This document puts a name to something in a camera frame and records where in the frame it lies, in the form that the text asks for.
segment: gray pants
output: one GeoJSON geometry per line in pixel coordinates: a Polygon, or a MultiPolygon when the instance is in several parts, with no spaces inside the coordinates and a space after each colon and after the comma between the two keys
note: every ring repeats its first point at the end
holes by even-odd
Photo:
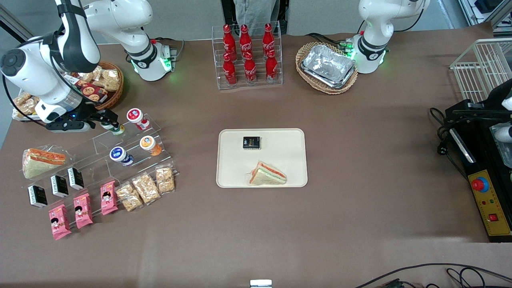
{"type": "Polygon", "coordinates": [[[277,21],[279,13],[278,0],[233,0],[239,25],[249,27],[249,35],[254,34],[255,28],[263,34],[264,24],[277,21]]]}

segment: sandwich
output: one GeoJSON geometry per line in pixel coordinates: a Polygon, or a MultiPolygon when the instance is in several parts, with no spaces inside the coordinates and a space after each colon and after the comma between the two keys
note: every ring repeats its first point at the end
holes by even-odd
{"type": "Polygon", "coordinates": [[[64,165],[65,162],[66,156],[64,154],[30,148],[25,150],[23,154],[23,175],[27,179],[33,178],[64,165]]]}
{"type": "Polygon", "coordinates": [[[252,177],[249,181],[251,185],[282,185],[286,183],[286,175],[283,172],[261,161],[251,173],[252,177]]]}

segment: coca-cola bottle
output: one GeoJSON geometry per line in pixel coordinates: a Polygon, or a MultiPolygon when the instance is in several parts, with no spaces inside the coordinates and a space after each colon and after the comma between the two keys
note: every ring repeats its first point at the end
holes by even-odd
{"type": "Polygon", "coordinates": [[[265,35],[263,35],[263,59],[267,59],[267,53],[274,49],[274,35],[272,34],[272,24],[265,24],[265,35]]]}
{"type": "Polygon", "coordinates": [[[231,61],[231,58],[229,56],[229,53],[224,53],[224,65],[222,65],[222,68],[224,68],[224,75],[226,76],[227,85],[230,87],[233,87],[237,84],[237,74],[234,70],[234,64],[231,61]]]}
{"type": "Polygon", "coordinates": [[[242,50],[242,58],[246,60],[247,53],[252,54],[252,40],[249,36],[249,28],[247,28],[247,25],[242,25],[240,27],[240,31],[242,32],[242,35],[240,36],[240,50],[242,50]]]}
{"type": "Polygon", "coordinates": [[[278,79],[278,61],[275,60],[275,51],[274,49],[268,51],[267,62],[265,63],[265,68],[267,69],[267,82],[275,83],[278,79]]]}
{"type": "Polygon", "coordinates": [[[254,85],[256,84],[256,63],[252,60],[252,52],[247,52],[245,56],[247,57],[244,64],[245,79],[248,85],[254,85]]]}
{"type": "Polygon", "coordinates": [[[224,25],[224,50],[226,53],[229,53],[229,58],[231,61],[237,60],[237,47],[234,44],[234,38],[231,34],[231,28],[228,24],[224,25]]]}

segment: control panel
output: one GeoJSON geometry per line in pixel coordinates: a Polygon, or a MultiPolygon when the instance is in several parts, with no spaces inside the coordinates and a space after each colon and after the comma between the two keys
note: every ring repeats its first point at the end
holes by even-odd
{"type": "Polygon", "coordinates": [[[471,189],[489,236],[511,235],[487,170],[469,175],[471,189]]]}

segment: brown paper tablecloth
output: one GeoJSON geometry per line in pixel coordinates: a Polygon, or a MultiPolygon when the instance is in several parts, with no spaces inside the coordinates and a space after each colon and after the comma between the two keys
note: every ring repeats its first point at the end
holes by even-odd
{"type": "MultiPolygon", "coordinates": [[[[281,87],[228,92],[217,89],[209,41],[187,42],[176,72],[154,83],[135,74],[119,45],[101,46],[102,60],[126,79],[114,111],[123,118],[139,107],[159,123],[180,171],[177,192],[55,241],[48,215],[19,188],[22,152],[70,148],[103,130],[53,134],[13,122],[0,151],[0,285],[248,287],[269,278],[275,287],[351,287],[423,262],[510,275],[512,246],[486,243],[466,181],[436,154],[428,117],[429,107],[460,100],[448,66],[488,37],[490,25],[396,33],[381,67],[339,96],[313,90],[295,71],[308,37],[283,37],[281,87]],[[218,135],[235,128],[302,129],[308,184],[219,188],[218,135]]],[[[443,268],[398,277],[449,284],[443,268]]]]}

